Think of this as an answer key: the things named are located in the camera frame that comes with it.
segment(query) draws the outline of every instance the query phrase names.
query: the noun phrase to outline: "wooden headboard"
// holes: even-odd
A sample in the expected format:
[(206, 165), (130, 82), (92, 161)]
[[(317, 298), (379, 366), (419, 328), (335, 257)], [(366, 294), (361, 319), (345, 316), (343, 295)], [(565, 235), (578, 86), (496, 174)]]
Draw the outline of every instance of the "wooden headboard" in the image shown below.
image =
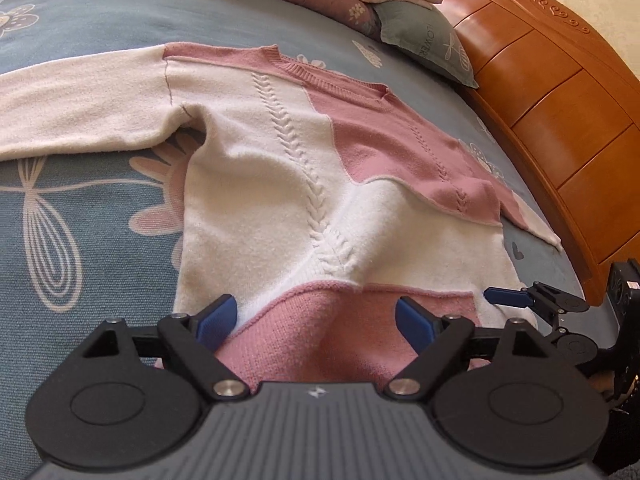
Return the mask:
[(640, 259), (640, 82), (555, 0), (444, 0), (486, 123), (600, 304), (613, 260)]

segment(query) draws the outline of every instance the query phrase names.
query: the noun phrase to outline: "pink and white sweater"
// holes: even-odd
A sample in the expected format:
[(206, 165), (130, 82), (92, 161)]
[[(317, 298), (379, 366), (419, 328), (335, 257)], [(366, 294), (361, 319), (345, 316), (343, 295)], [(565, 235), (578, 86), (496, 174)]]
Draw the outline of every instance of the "pink and white sweater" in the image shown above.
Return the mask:
[(180, 126), (207, 134), (184, 183), (175, 311), (233, 294), (239, 327), (219, 357), (251, 386), (388, 380), (415, 356), (394, 323), (403, 294), (483, 326), (522, 316), (482, 297), (522, 286), (500, 213), (561, 249), (387, 86), (276, 46), (108, 52), (7, 73), (0, 88), (0, 160), (138, 150)]

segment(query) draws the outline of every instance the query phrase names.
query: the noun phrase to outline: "pillow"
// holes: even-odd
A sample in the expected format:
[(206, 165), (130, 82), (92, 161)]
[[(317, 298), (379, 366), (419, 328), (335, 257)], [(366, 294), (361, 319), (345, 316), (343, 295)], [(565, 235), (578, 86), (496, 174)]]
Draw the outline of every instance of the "pillow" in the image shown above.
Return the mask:
[(460, 39), (438, 9), (410, 2), (375, 4), (383, 43), (397, 46), (421, 65), (471, 88), (478, 88)]

